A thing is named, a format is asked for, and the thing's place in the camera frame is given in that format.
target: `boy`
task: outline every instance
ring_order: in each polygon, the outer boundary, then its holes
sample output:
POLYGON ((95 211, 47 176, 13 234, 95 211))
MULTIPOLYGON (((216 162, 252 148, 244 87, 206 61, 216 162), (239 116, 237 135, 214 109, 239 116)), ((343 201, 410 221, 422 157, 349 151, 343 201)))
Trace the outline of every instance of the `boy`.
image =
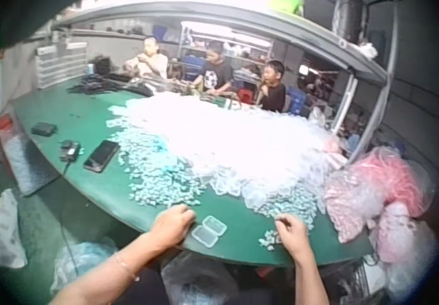
POLYGON ((219 41, 211 41, 207 47, 206 62, 193 82, 198 86, 204 80, 204 91, 209 95, 220 95, 232 85, 232 67, 222 57, 223 44, 219 41))
POLYGON ((257 103, 262 109, 272 112, 282 112, 285 105, 286 88, 281 84, 285 67, 278 60, 271 60, 263 70, 263 84, 257 103))

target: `bracelet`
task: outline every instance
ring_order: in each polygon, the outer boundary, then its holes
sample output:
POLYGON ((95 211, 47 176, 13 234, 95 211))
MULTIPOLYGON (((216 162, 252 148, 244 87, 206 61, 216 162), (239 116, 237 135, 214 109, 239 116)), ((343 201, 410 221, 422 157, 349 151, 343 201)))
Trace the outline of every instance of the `bracelet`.
POLYGON ((128 268, 128 265, 120 257, 118 257, 117 255, 115 257, 116 257, 116 261, 122 266, 123 270, 126 273, 128 273, 135 282, 140 281, 140 277, 138 277, 134 273, 132 273, 130 271, 130 269, 128 268))

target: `metal shelf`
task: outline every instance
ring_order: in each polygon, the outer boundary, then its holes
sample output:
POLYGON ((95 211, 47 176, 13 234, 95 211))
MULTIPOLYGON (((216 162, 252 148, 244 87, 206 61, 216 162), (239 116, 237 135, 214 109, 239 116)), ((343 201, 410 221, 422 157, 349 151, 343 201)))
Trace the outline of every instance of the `metal shelf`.
POLYGON ((106 6, 72 14, 52 28, 138 16, 226 25, 290 42, 353 72, 360 80, 386 85, 388 74, 381 66, 331 31, 302 17, 270 10, 263 0, 234 1, 115 0, 106 6))
POLYGON ((193 38, 203 38, 203 39, 208 39, 208 40, 218 40, 218 41, 222 41, 222 42, 233 43, 234 45, 241 45, 241 46, 244 46, 244 47, 249 47, 251 49, 256 49, 256 50, 262 51, 264 53, 270 52, 270 48, 269 47, 262 47, 262 46, 257 46, 257 45, 249 45, 248 43, 246 43, 244 41, 231 40, 231 39, 229 39, 227 37, 208 36, 206 34, 199 34, 199 33, 196 33, 194 31, 192 31, 192 37, 193 38))
MULTIPOLYGON (((191 47, 191 46, 182 46, 181 48, 185 49, 185 50, 201 51, 203 53, 205 53, 206 50, 207 50, 205 48, 191 47)), ((223 56, 229 57, 229 58, 232 58, 232 59, 243 60, 244 62, 249 62, 249 63, 253 63, 253 64, 256 64, 256 65, 260 65, 260 66, 263 66, 265 64, 265 63, 259 62, 257 60, 251 60, 250 58, 244 58, 244 57, 240 57, 240 56, 228 55, 226 53, 224 53, 223 56)))

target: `worker's hand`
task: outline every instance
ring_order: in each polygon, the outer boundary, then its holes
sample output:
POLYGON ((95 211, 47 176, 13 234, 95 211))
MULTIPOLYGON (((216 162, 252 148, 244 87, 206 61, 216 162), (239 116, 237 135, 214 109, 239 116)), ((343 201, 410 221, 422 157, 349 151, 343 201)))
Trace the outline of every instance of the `worker's hand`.
POLYGON ((274 223, 282 240, 282 244, 287 248, 289 254, 298 264, 314 260, 314 254, 309 244, 307 226, 296 216, 280 214, 274 223))
POLYGON ((261 87, 262 93, 264 94, 264 96, 268 96, 268 86, 263 85, 261 87))
POLYGON ((216 89, 211 88, 211 89, 209 89, 208 91, 206 91, 206 94, 208 94, 208 95, 212 95, 212 96, 217 96, 217 95, 218 95, 218 92, 217 92, 216 89))
POLYGON ((146 63, 146 64, 150 63, 150 58, 146 56, 144 53, 137 55, 137 59, 139 60, 140 63, 146 63))
POLYGON ((157 215, 150 235, 161 251, 179 244, 195 221, 195 212, 185 204, 173 206, 157 215))

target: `plastic drawer organizer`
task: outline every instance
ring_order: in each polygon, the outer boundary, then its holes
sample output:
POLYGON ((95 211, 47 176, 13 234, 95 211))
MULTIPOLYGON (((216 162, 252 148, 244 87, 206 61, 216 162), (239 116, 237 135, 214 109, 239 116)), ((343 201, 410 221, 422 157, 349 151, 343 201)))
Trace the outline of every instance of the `plastic drawer organizer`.
POLYGON ((70 42, 36 49, 39 89, 79 77, 85 73, 87 42, 70 42))

